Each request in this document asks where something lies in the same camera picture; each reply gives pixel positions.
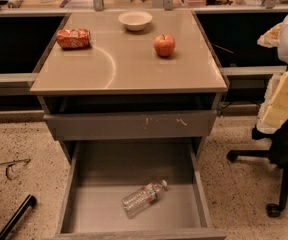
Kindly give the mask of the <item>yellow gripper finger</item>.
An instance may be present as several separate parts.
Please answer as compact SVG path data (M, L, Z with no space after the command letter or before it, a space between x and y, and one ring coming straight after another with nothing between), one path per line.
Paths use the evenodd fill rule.
M279 81L276 91L268 103L262 122L273 128L280 128L288 120L288 71Z

